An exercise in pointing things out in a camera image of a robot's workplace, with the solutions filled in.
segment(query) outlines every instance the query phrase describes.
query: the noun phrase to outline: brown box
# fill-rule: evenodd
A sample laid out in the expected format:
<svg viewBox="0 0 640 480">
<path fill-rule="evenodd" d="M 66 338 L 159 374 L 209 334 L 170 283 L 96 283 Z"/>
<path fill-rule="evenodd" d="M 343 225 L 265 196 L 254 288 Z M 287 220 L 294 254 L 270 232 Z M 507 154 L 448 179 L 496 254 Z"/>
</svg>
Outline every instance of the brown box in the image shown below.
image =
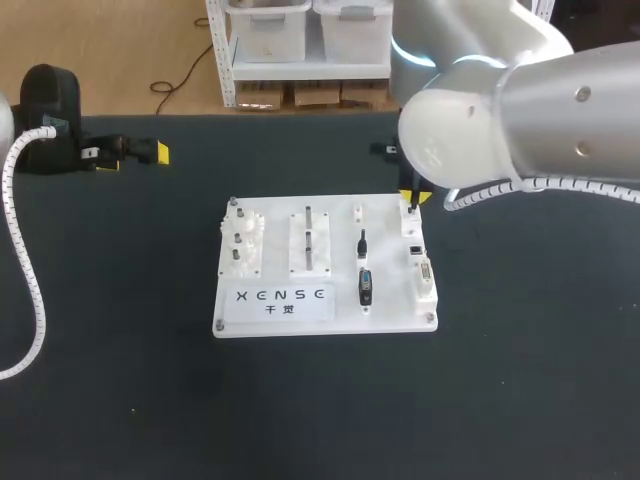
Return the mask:
<svg viewBox="0 0 640 480">
<path fill-rule="evenodd" d="M 284 97 L 282 82 L 242 82 L 236 88 L 236 107 L 241 110 L 280 110 Z"/>
<path fill-rule="evenodd" d="M 342 83 L 342 101 L 354 106 L 384 110 L 389 96 L 387 80 L 347 80 Z"/>
<path fill-rule="evenodd" d="M 307 105 L 337 105 L 340 103 L 340 82 L 304 81 L 294 85 L 296 107 Z"/>
</svg>

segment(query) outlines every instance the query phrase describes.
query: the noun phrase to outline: black table surface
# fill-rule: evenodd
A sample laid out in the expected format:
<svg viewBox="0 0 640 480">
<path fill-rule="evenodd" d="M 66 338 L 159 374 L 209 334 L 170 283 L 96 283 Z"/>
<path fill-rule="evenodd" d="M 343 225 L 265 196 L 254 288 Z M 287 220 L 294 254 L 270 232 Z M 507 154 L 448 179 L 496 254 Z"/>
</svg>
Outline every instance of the black table surface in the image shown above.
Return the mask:
<svg viewBox="0 0 640 480">
<path fill-rule="evenodd" d="M 232 196 L 391 193 L 394 115 L 91 118 L 170 167 L 17 177 L 48 313 L 0 382 L 2 479 L 640 477 L 640 207 L 423 209 L 435 334 L 215 340 Z M 33 314 L 0 229 L 0 367 Z"/>
</svg>

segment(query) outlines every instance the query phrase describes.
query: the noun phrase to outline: white storage bin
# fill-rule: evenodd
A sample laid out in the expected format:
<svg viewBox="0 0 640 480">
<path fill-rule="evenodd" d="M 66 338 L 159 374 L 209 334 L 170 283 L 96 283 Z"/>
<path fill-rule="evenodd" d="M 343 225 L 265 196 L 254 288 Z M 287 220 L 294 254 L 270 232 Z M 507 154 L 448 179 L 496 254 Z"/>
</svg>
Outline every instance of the white storage bin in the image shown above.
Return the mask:
<svg viewBox="0 0 640 480">
<path fill-rule="evenodd" d="M 273 0 L 278 7 L 240 7 L 263 5 L 265 0 L 228 0 L 238 47 L 246 62 L 301 62 L 306 52 L 307 11 L 311 0 Z"/>
<path fill-rule="evenodd" d="M 389 63 L 393 0 L 314 0 L 313 9 L 328 62 Z"/>
</svg>

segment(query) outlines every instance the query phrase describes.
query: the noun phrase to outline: white cable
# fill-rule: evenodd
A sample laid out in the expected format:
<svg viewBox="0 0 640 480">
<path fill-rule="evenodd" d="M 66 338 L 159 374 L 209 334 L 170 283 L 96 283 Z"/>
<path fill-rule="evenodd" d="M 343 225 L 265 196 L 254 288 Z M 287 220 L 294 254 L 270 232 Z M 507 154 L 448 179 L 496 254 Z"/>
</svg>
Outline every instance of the white cable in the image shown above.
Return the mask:
<svg viewBox="0 0 640 480">
<path fill-rule="evenodd" d="M 33 301 L 33 309 L 36 315 L 36 334 L 31 344 L 31 348 L 15 366 L 0 371 L 0 380 L 13 377 L 25 368 L 27 368 L 35 360 L 40 353 L 42 344 L 44 343 L 44 335 L 47 330 L 47 322 L 44 313 L 44 302 L 42 301 L 42 294 L 40 293 L 40 286 L 36 279 L 36 274 L 31 266 L 31 260 L 27 254 L 27 248 L 22 240 L 22 233 L 18 226 L 18 218 L 16 216 L 16 209 L 13 203 L 13 172 L 16 168 L 16 162 L 20 156 L 20 152 L 34 140 L 40 140 L 44 138 L 55 138 L 56 129 L 54 127 L 41 127 L 34 130 L 27 130 L 13 143 L 7 158 L 2 168 L 2 202 L 4 203 L 4 214 L 7 219 L 7 226 L 9 227 L 9 233 L 11 234 L 11 240 L 13 246 L 18 255 L 18 261 L 22 267 L 24 277 L 27 279 L 29 286 L 29 292 L 31 293 L 31 300 Z"/>
<path fill-rule="evenodd" d="M 591 193 L 604 197 L 616 198 L 625 202 L 640 203 L 640 191 L 630 188 L 618 187 L 602 182 L 589 180 L 578 180 L 570 177 L 539 177 L 527 178 L 523 180 L 524 186 L 529 190 L 565 190 L 569 192 Z M 459 190 L 451 190 L 444 201 L 444 208 L 449 212 L 455 212 L 471 205 L 484 202 L 491 198 L 500 197 L 508 193 L 520 192 L 514 182 L 502 183 L 493 187 L 485 188 L 456 199 Z"/>
</svg>

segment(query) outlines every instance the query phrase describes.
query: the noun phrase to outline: metal pin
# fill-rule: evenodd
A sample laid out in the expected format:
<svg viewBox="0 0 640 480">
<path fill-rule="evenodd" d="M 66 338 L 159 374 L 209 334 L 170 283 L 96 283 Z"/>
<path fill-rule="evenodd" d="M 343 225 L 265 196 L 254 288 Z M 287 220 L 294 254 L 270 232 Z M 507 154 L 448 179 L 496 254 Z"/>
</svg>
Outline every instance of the metal pin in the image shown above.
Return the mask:
<svg viewBox="0 0 640 480">
<path fill-rule="evenodd" d="M 307 207 L 305 211 L 307 215 L 307 230 L 311 230 L 313 228 L 313 223 L 311 222 L 311 207 Z"/>
<path fill-rule="evenodd" d="M 306 233 L 306 250 L 305 253 L 307 255 L 307 270 L 311 271 L 313 270 L 313 258 L 311 256 L 311 252 L 312 252 L 312 246 L 311 246 L 311 232 L 307 232 Z"/>
</svg>

